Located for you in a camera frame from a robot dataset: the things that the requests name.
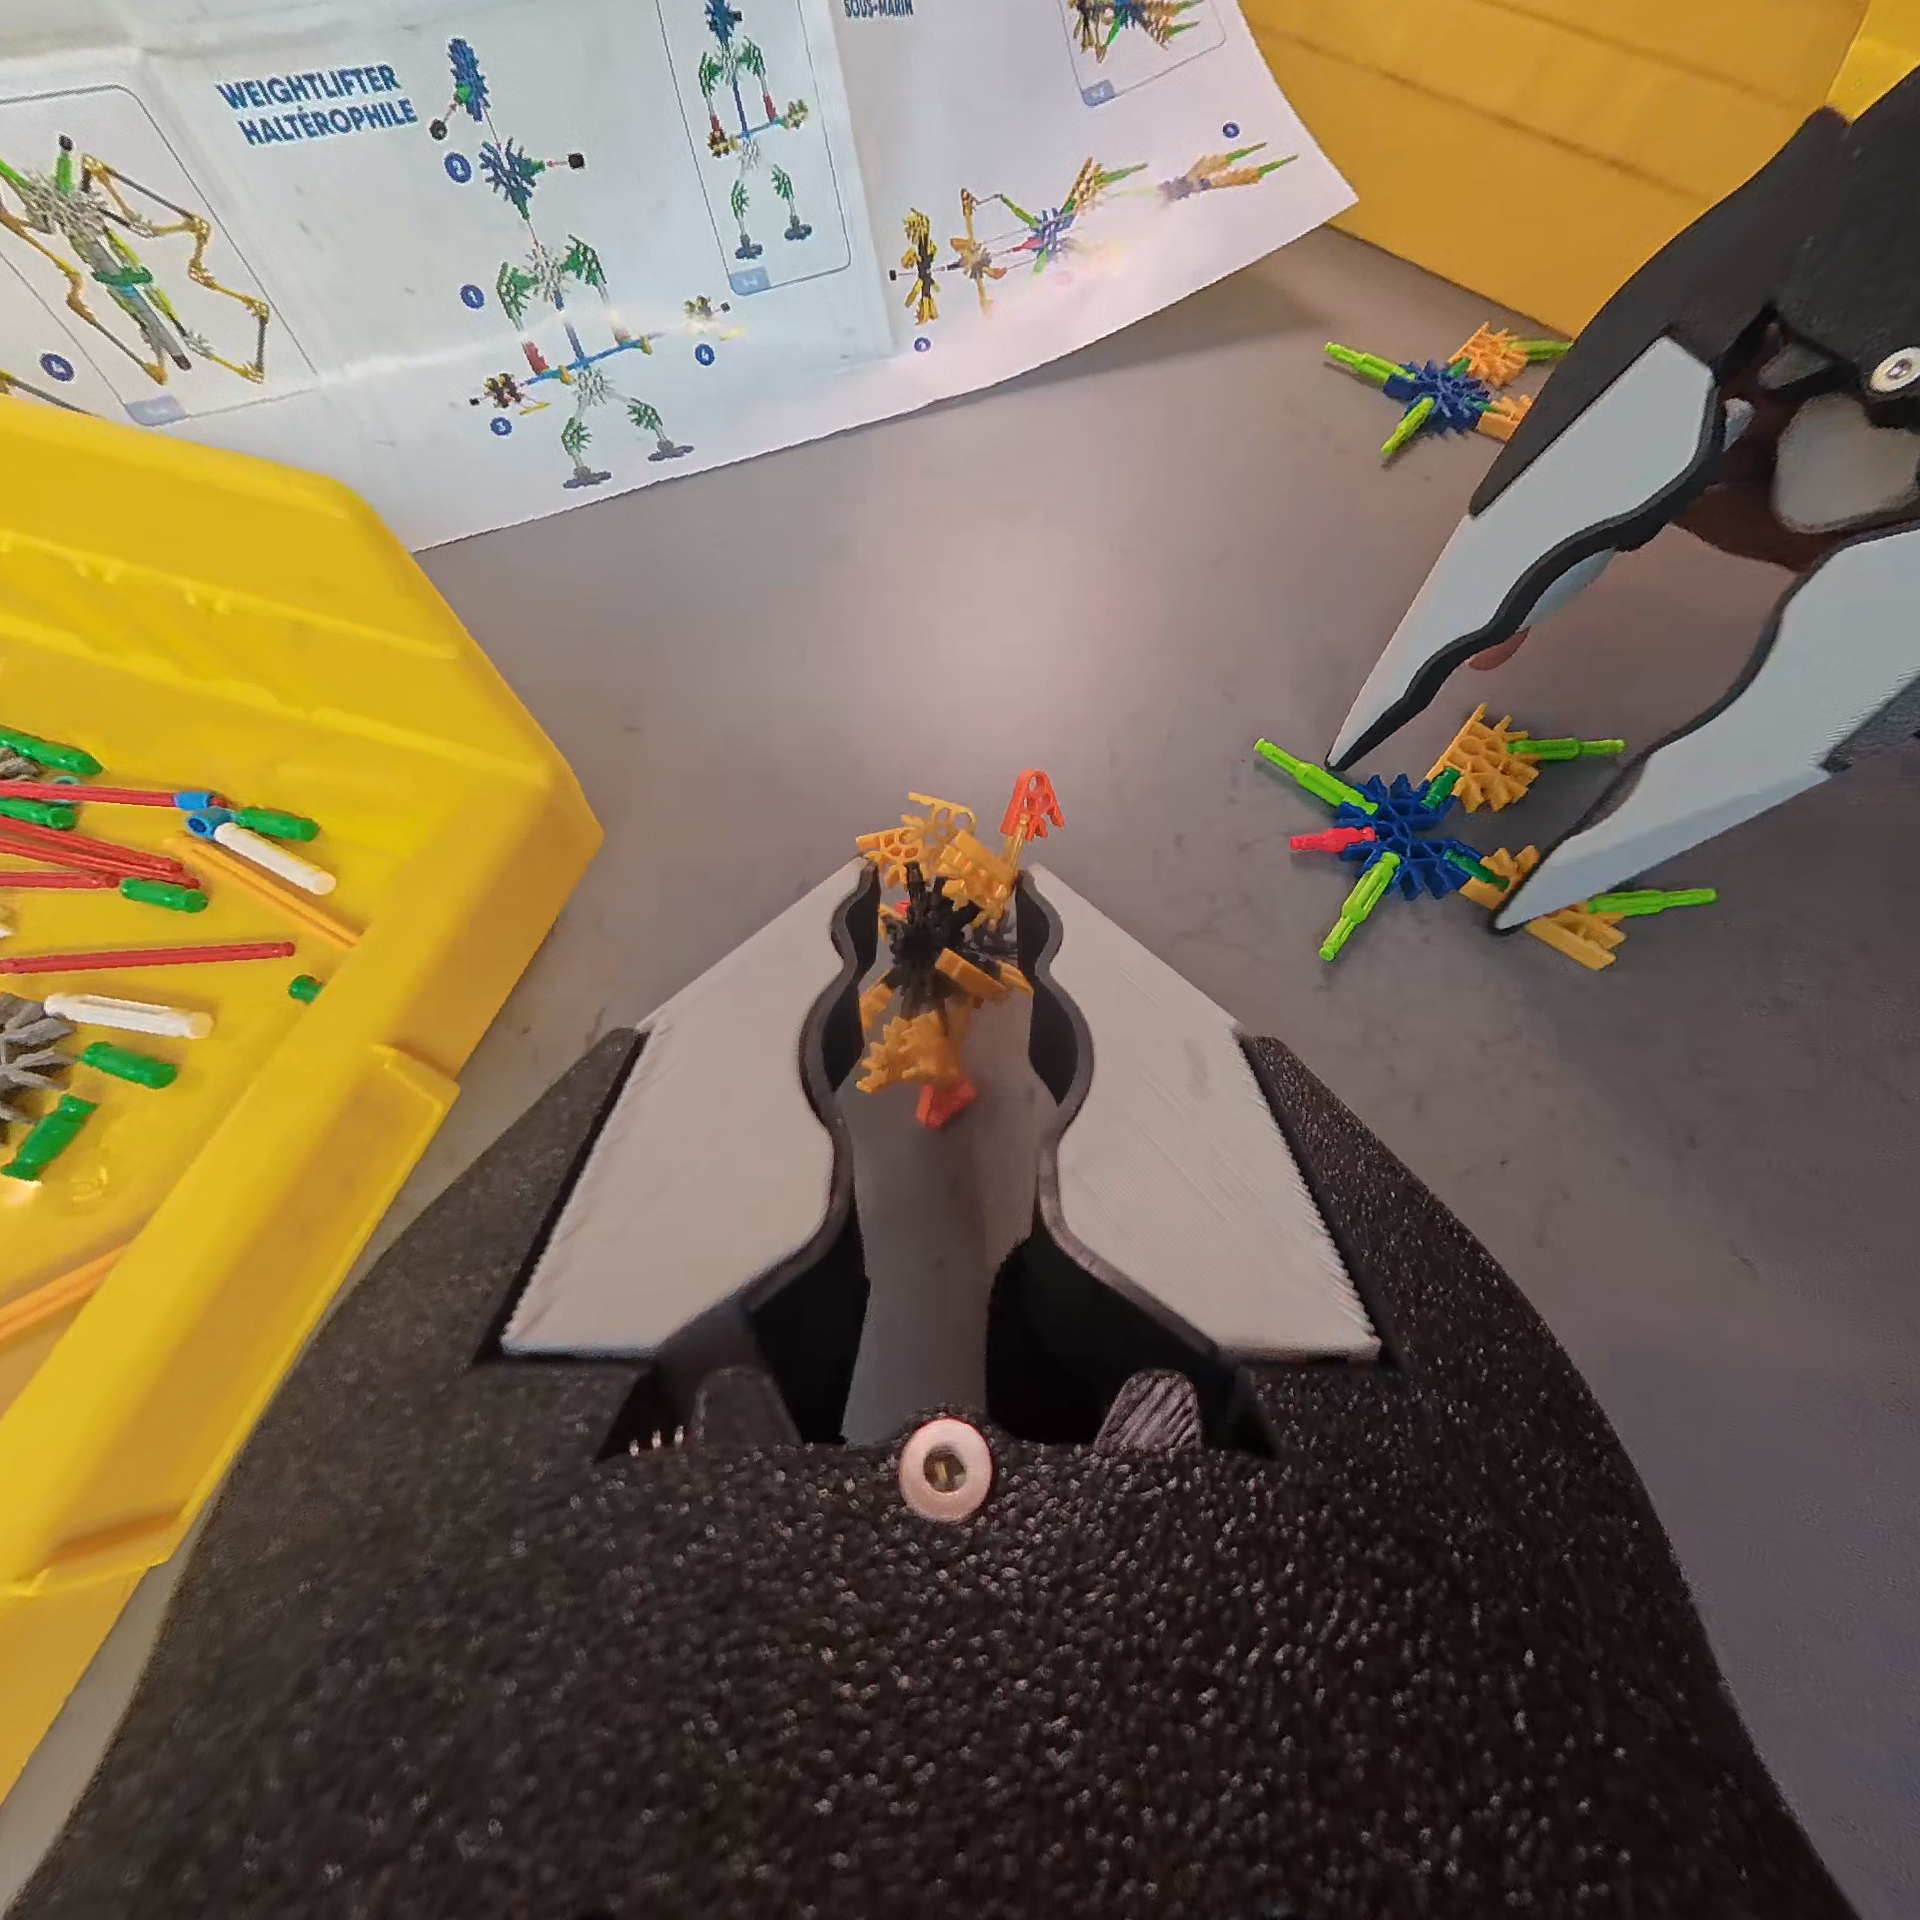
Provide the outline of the person's right hand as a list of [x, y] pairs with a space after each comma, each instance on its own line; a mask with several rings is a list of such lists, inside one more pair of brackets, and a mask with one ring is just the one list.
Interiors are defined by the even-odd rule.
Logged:
[[1717, 473], [1669, 526], [1738, 561], [1759, 561], [1789, 572], [1809, 572], [1824, 561], [1840, 535], [1800, 532], [1773, 508], [1776, 442], [1750, 432], [1734, 447]]

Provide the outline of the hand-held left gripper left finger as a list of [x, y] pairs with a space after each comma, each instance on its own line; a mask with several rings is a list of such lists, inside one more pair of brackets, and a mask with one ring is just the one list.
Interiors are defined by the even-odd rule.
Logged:
[[871, 1283], [839, 1091], [881, 878], [850, 863], [640, 1026], [502, 1310], [506, 1361], [640, 1376], [614, 1446], [675, 1446], [725, 1369], [776, 1433], [839, 1446]]

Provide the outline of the small blue green toy assembly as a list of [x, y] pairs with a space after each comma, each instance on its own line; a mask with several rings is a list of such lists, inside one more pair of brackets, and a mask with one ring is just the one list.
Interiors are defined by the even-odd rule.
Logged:
[[1527, 393], [1513, 393], [1517, 380], [1531, 369], [1559, 363], [1571, 348], [1571, 340], [1531, 340], [1481, 324], [1446, 360], [1401, 362], [1344, 343], [1327, 343], [1323, 356], [1400, 404], [1401, 417], [1381, 447], [1381, 462], [1391, 464], [1432, 438], [1510, 442], [1531, 407]]

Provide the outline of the yellow black toy wheel assembly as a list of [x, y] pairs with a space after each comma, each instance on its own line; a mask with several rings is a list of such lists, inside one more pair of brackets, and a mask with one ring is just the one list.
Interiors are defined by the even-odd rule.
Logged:
[[1042, 769], [1022, 770], [999, 824], [978, 834], [973, 808], [922, 792], [901, 824], [857, 838], [881, 878], [879, 931], [887, 969], [859, 995], [866, 1048], [857, 1091], [914, 1088], [918, 1122], [943, 1131], [976, 1100], [967, 1063], [975, 1017], [1031, 983], [1015, 963], [1010, 915], [1030, 846], [1066, 825]]

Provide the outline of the white instruction sheet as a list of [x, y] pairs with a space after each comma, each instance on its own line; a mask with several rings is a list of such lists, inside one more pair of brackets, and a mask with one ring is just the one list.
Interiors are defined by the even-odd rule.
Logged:
[[414, 550], [1019, 377], [1353, 204], [1242, 4], [3, 4], [5, 393]]

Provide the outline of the grey desk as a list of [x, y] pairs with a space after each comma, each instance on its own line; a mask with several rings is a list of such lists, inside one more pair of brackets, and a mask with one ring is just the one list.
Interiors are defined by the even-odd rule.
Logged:
[[[1917, 748], [1657, 874], [1583, 976], [1466, 905], [1312, 961], [1318, 754], [1480, 476], [1378, 471], [1327, 331], [1472, 302], [1330, 233], [1083, 362], [425, 561], [608, 828], [483, 1055], [537, 1105], [280, 1393], [16, 1916], [1917, 1916]], [[1408, 1378], [1280, 1456], [1018, 1448], [962, 1527], [959, 1180], [877, 1207], [856, 1450], [595, 1462], [475, 1337], [619, 1028], [923, 785], [1054, 770], [1069, 883], [1393, 1163]]]

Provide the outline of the large blue green toy assembly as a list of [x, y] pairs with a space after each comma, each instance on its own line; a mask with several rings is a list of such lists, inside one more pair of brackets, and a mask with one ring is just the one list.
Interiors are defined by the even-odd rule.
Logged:
[[1478, 851], [1449, 830], [1454, 814], [1510, 810], [1526, 801], [1546, 766], [1614, 759], [1623, 752], [1626, 743], [1616, 736], [1534, 736], [1510, 719], [1489, 720], [1483, 706], [1470, 714], [1421, 779], [1395, 776], [1353, 785], [1271, 739], [1255, 742], [1263, 766], [1296, 785], [1330, 817], [1327, 830], [1289, 838], [1289, 848], [1338, 857], [1353, 871], [1351, 891], [1320, 945], [1327, 964], [1334, 964], [1353, 932], [1395, 897], [1466, 897], [1495, 915], [1537, 871], [1542, 854]]

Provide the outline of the pile of toy parts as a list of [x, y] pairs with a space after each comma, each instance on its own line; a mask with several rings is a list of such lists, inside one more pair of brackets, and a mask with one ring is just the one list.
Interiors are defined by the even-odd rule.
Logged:
[[336, 878], [307, 848], [320, 825], [282, 808], [245, 808], [209, 786], [123, 786], [75, 743], [3, 734], [5, 898], [113, 897], [193, 920], [216, 887], [275, 913], [280, 938], [5, 951], [5, 1193], [37, 1187], [102, 1110], [83, 1087], [161, 1094], [177, 1055], [216, 1036], [198, 1006], [83, 991], [90, 976], [240, 969], [297, 959], [310, 932], [339, 954], [358, 931], [326, 911]]

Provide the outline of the yellow plastic bin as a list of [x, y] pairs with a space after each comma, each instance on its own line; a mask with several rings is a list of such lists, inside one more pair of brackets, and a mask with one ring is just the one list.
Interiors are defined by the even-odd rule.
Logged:
[[1361, 240], [1581, 329], [1823, 106], [1917, 68], [1917, 3], [1248, 3]]
[[[5, 1787], [234, 1454], [439, 1131], [602, 830], [561, 752], [349, 490], [5, 400], [5, 730], [109, 783], [320, 825], [360, 939], [280, 964], [90, 976], [216, 1016], [161, 1094], [5, 1193]], [[272, 939], [5, 898], [5, 951]]]

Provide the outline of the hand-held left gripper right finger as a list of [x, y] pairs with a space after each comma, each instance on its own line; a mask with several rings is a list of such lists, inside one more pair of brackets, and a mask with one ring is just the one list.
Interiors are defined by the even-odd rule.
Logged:
[[1278, 1446], [1267, 1367], [1381, 1363], [1323, 1193], [1234, 1017], [1045, 868], [1022, 878], [1031, 1225], [987, 1319], [987, 1414], [1040, 1446]]

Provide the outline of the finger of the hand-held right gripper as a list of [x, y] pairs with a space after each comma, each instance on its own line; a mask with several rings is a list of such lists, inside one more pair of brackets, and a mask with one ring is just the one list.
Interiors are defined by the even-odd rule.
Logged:
[[1638, 756], [1495, 913], [1511, 931], [1589, 900], [1917, 731], [1918, 532], [1831, 551], [1776, 607], [1744, 678]]
[[1422, 714], [1470, 658], [1526, 628], [1598, 554], [1642, 544], [1721, 451], [1715, 370], [1656, 340], [1499, 497], [1470, 512], [1362, 684], [1328, 769], [1346, 770]]

